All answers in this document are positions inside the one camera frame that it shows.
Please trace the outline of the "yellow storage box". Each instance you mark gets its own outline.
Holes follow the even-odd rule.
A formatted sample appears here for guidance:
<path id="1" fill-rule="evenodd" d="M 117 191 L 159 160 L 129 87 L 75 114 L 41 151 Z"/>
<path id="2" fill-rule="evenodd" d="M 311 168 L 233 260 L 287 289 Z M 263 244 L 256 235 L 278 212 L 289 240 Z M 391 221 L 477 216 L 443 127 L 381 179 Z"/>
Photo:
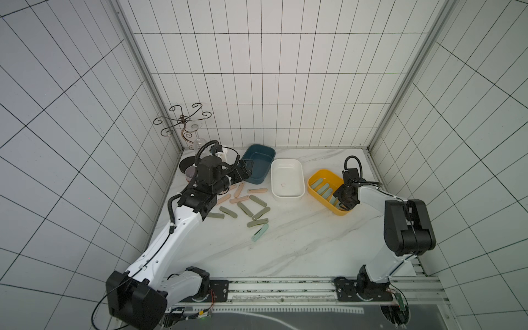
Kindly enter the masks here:
<path id="1" fill-rule="evenodd" d="M 334 193 L 344 184 L 337 174 L 327 169 L 315 172 L 307 181 L 308 193 L 335 215 L 344 216 L 350 212 L 339 207 Z"/>

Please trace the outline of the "white storage box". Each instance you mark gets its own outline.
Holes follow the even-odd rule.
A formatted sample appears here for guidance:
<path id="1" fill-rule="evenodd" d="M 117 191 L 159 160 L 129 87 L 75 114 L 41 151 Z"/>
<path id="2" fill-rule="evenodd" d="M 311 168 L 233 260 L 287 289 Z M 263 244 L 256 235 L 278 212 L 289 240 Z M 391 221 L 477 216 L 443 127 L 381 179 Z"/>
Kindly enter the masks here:
<path id="1" fill-rule="evenodd" d="M 271 166 L 272 195 L 279 202 L 297 202 L 306 192 L 303 165 L 297 159 L 275 159 Z"/>

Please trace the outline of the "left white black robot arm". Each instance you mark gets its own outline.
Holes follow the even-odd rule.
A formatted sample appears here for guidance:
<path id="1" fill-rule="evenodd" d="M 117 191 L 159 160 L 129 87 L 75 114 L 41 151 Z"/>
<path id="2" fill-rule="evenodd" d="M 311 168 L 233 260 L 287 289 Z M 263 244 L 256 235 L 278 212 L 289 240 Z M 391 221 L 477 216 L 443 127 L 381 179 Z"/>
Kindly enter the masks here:
<path id="1" fill-rule="evenodd" d="M 186 237 L 206 219 L 217 197 L 249 179 L 253 162 L 237 158 L 229 165 L 216 155 L 196 159 L 196 171 L 185 189 L 168 200 L 169 222 L 125 272 L 113 272 L 106 282 L 109 314 L 125 326 L 155 329 L 169 307 L 186 299 L 208 299 L 210 275 L 186 268 L 171 278 L 166 272 Z"/>

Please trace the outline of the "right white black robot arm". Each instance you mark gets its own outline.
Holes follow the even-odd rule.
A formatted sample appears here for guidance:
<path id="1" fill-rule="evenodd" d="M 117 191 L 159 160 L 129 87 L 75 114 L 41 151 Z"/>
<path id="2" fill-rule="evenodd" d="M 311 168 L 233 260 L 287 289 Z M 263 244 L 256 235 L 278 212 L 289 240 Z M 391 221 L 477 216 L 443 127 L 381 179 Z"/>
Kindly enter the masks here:
<path id="1" fill-rule="evenodd" d="M 334 193 L 338 206 L 351 210 L 366 204 L 382 213 L 384 244 L 375 258 L 363 265 L 356 277 L 355 290 L 362 299 L 389 288 L 391 277 L 408 262 L 436 246 L 436 238 L 426 203 L 403 199 L 380 189 L 375 181 L 362 177 L 362 169 L 344 169 L 344 183 Z"/>

